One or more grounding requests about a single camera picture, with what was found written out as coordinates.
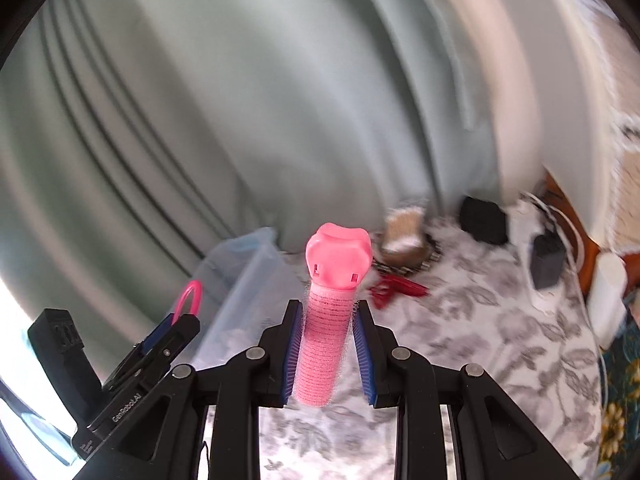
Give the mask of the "pink round mirror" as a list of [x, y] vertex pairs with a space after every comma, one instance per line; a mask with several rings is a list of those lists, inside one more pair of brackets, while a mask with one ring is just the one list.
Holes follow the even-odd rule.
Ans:
[[199, 280], [192, 280], [183, 289], [172, 312], [171, 323], [175, 324], [183, 314], [198, 316], [203, 296], [203, 287]]

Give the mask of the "floral grey white blanket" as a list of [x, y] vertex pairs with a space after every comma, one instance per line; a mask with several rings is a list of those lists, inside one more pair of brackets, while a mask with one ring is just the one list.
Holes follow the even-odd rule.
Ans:
[[[378, 324], [433, 364], [457, 370], [476, 363], [544, 433], [583, 479], [597, 473], [601, 425], [600, 354], [574, 276], [551, 313], [529, 301], [524, 272], [510, 247], [477, 243], [454, 219], [428, 224], [442, 258], [416, 278], [426, 297], [399, 295]], [[285, 255], [306, 289], [300, 255]], [[394, 474], [396, 416], [367, 404], [355, 354], [344, 347], [335, 389], [324, 408], [291, 402], [259, 416], [260, 474], [265, 479], [389, 479]]]

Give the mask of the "clear plastic storage bin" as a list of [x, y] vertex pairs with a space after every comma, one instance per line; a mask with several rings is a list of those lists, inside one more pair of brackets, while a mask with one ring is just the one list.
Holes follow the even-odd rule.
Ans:
[[194, 273], [203, 296], [201, 330], [180, 358], [197, 370], [224, 364], [281, 323], [291, 299], [306, 286], [276, 246], [276, 232], [261, 228], [212, 249]]

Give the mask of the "dark red hair claw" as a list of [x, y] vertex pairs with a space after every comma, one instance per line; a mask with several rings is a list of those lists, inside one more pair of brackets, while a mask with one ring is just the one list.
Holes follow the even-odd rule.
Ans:
[[370, 288], [370, 297], [378, 310], [385, 309], [396, 296], [426, 297], [430, 291], [424, 285], [395, 274], [383, 274]]

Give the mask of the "black power adapter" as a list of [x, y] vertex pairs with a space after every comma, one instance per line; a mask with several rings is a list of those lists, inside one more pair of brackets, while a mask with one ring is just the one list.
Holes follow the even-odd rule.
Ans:
[[559, 283], [566, 247], [556, 231], [538, 234], [530, 251], [529, 274], [534, 289], [545, 290]]

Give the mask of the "black clover headband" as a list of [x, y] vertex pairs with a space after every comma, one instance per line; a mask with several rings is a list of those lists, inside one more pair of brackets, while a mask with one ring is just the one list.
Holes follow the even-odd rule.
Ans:
[[442, 258], [439, 242], [427, 235], [421, 248], [412, 248], [405, 254], [388, 254], [375, 248], [373, 267], [378, 273], [394, 274], [408, 278], [414, 274], [431, 269]]

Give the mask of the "brown tape roll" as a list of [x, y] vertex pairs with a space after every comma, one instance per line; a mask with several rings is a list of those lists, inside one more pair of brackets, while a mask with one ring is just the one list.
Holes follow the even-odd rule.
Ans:
[[400, 268], [420, 266], [430, 255], [431, 249], [423, 236], [416, 234], [384, 238], [380, 245], [382, 260], [388, 266]]

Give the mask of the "black box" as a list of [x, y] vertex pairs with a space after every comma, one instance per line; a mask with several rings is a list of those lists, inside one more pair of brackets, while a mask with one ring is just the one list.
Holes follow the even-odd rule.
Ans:
[[509, 241], [508, 216], [488, 200], [465, 196], [459, 210], [459, 224], [477, 242], [502, 246]]

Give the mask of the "bag of cotton swabs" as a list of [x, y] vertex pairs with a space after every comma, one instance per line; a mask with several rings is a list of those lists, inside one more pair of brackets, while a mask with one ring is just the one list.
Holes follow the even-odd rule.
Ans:
[[424, 237], [424, 209], [419, 206], [393, 209], [386, 217], [385, 231], [382, 237], [390, 238], [416, 234]]

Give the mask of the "pale green curtain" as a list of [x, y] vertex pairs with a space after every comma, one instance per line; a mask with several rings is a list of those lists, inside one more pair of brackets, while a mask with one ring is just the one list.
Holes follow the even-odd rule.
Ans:
[[447, 0], [48, 0], [1, 71], [1, 275], [107, 375], [206, 254], [495, 198], [488, 92]]

